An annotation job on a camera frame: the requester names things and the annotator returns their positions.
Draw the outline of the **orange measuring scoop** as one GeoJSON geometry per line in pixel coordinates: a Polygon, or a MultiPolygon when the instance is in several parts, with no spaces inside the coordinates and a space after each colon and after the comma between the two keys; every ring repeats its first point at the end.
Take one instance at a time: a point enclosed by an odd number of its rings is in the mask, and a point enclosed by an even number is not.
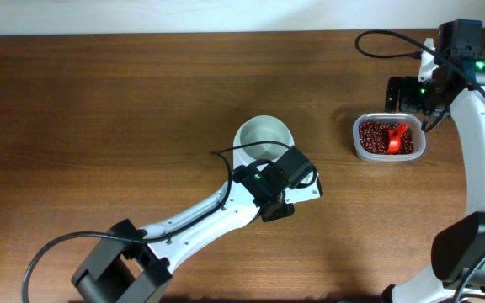
{"type": "Polygon", "coordinates": [[[386,151],[387,154],[391,155],[399,152],[402,145],[402,136],[407,129],[408,125],[403,123],[395,129],[388,130],[388,147],[386,151]]]}

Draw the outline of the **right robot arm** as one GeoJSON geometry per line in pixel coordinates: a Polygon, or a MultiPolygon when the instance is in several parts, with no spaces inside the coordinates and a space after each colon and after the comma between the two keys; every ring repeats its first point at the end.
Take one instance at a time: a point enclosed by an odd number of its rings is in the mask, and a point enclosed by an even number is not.
{"type": "Polygon", "coordinates": [[[461,140],[466,215],[434,239],[431,263],[410,280],[387,287],[384,302],[461,302],[485,299],[485,53],[482,22],[456,19],[420,45],[416,77],[392,77],[385,111],[420,113],[431,131],[449,116],[461,140]]]}

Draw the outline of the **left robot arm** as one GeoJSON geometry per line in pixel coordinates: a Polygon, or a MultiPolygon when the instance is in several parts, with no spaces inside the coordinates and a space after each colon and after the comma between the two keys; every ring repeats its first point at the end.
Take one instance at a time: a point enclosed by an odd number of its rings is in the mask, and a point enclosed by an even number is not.
{"type": "Polygon", "coordinates": [[[200,249],[257,217],[282,219],[295,203],[321,196],[317,169],[292,146],[275,160],[230,168],[214,194],[170,219],[113,225],[71,282],[86,302],[158,302],[175,269],[200,249]]]}

